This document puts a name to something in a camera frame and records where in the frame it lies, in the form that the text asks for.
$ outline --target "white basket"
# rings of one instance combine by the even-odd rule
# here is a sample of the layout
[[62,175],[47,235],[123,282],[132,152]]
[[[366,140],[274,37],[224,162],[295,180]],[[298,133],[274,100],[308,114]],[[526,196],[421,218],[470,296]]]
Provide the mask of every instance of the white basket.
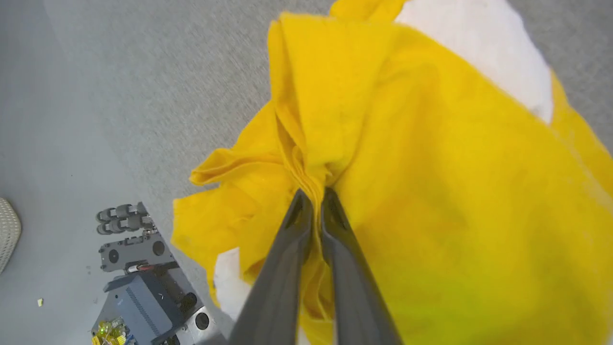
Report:
[[21,234],[21,223],[10,204],[0,198],[0,273],[9,262]]

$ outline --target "gray carpet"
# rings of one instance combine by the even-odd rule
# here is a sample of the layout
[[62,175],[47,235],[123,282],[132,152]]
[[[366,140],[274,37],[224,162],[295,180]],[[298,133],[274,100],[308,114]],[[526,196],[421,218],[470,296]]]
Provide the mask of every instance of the gray carpet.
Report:
[[[190,170],[230,146],[269,98],[267,28],[282,10],[331,1],[45,0],[51,25],[162,233],[172,200],[200,189]],[[613,148],[610,0],[514,0],[571,103]],[[202,268],[178,254],[204,297]],[[223,320],[221,315],[213,315]],[[229,324],[223,321],[225,333]]]

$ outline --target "yellow fabric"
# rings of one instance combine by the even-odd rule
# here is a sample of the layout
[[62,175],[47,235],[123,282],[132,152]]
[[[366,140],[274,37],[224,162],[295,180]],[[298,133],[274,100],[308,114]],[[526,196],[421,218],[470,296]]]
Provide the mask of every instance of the yellow fabric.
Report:
[[[192,172],[194,184],[220,185],[175,201],[173,243],[207,270],[215,298],[218,254],[240,247],[253,283],[297,188],[319,204],[331,185],[406,344],[604,344],[611,157],[555,77],[548,126],[389,23],[400,6],[341,0],[336,18],[272,23],[272,100]],[[301,292],[307,337],[330,344],[319,246]]]

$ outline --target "perforated basket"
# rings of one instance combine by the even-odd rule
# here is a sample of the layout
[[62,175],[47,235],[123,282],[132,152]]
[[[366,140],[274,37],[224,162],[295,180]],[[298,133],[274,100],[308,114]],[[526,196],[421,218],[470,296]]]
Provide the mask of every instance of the perforated basket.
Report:
[[21,234],[17,214],[5,199],[0,198],[0,273],[9,262]]

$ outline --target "wheel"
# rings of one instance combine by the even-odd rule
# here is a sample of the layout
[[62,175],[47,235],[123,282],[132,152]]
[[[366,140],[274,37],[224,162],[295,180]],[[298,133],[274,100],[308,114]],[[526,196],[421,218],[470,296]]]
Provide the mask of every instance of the wheel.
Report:
[[115,218],[115,216],[112,215],[112,213],[111,213],[114,210],[115,210],[115,208],[111,207],[111,208],[104,209],[104,210],[98,212],[96,214],[96,220],[99,223],[108,223],[108,222],[110,222],[113,218]]
[[128,228],[138,230],[143,227],[143,217],[140,214],[132,214],[128,217]]
[[98,224],[98,226],[96,227],[96,232],[98,232],[100,235],[110,235],[110,234],[112,234],[111,231],[107,230],[107,224],[106,223]]
[[147,209],[145,208],[145,205],[143,205],[142,201],[136,204],[136,213],[142,214],[142,215],[147,214]]
[[130,204],[124,204],[124,205],[117,206],[117,208],[115,209],[115,214],[117,215],[117,218],[130,217],[130,207],[132,207],[132,205]]
[[119,234],[126,230],[130,230],[130,228],[122,226],[121,224],[122,220],[125,220],[125,219],[115,218],[109,222],[109,225],[110,225],[109,227],[111,228],[112,232]]

